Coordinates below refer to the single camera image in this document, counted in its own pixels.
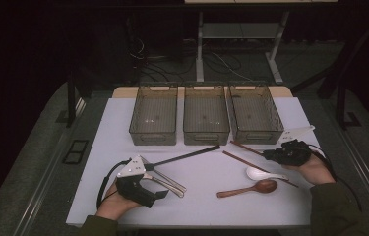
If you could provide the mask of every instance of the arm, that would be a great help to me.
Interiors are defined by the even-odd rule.
[[[117,193],[116,185],[113,184],[106,192],[106,197],[101,203],[95,215],[89,215],[80,229],[80,236],[105,236],[116,235],[117,220],[128,210],[140,205],[123,198]]]
[[[349,200],[344,189],[336,183],[325,164],[314,154],[303,165],[284,166],[300,172],[311,184],[312,212],[310,216],[313,236],[367,235],[363,216]]]

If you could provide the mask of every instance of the human hand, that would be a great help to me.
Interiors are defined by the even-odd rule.
[[[314,154],[301,166],[283,165],[282,167],[300,172],[304,179],[314,185],[336,182],[323,161]]]
[[[117,220],[128,210],[139,207],[140,204],[123,198],[116,188],[116,180],[113,181],[107,190],[104,201],[97,210],[96,216]]]

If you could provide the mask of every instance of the dark background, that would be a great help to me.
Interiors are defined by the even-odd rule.
[[[352,10],[291,13],[285,42],[359,37],[369,26],[369,0],[349,2]],[[0,1],[0,186],[46,102],[70,72],[82,96],[94,89],[134,85],[139,74],[129,56],[134,35],[178,59],[182,38],[196,37],[197,13],[140,13],[132,22],[128,13],[84,18],[76,14],[60,18],[48,1]],[[217,21],[226,16],[209,15]],[[111,52],[102,50],[107,44]],[[114,74],[124,79],[115,80]],[[369,110],[369,38],[345,77]]]

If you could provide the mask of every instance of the silver utensil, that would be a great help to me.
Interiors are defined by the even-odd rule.
[[[288,180],[288,178],[285,175],[267,173],[267,172],[264,172],[262,170],[259,170],[253,167],[248,167],[246,169],[246,174],[252,180],[263,180],[263,179],[273,179],[273,178]]]
[[[149,164],[149,162],[145,159],[145,158],[143,158],[143,157],[141,157],[141,159],[142,159],[142,162],[144,163],[144,164]],[[161,176],[162,178],[164,178],[164,179],[166,179],[169,183],[171,183],[172,185],[174,185],[176,188],[178,188],[181,192],[186,192],[187,191],[187,188],[186,187],[184,187],[184,186],[182,186],[182,185],[180,185],[179,183],[177,183],[176,181],[174,181],[174,180],[172,180],[171,178],[169,178],[168,176],[166,176],[166,175],[164,175],[164,174],[162,174],[161,172],[159,172],[159,171],[157,171],[157,170],[153,170],[153,172],[155,172],[156,174],[158,174],[159,176]]]
[[[147,172],[144,173],[144,179],[149,179],[152,180],[154,182],[157,182],[158,184],[162,185],[163,187],[169,189],[170,191],[172,191],[174,194],[176,194],[178,197],[183,198],[184,197],[184,192],[182,192],[180,189],[178,189],[177,187],[168,184],[160,179],[157,179],[155,177],[153,177],[152,175],[148,174]]]

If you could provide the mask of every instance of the white spoon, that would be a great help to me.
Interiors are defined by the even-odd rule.
[[[272,179],[272,178],[288,180],[288,178],[285,175],[267,173],[262,170],[256,169],[254,167],[248,167],[246,169],[246,174],[252,180],[263,180],[263,179]]]

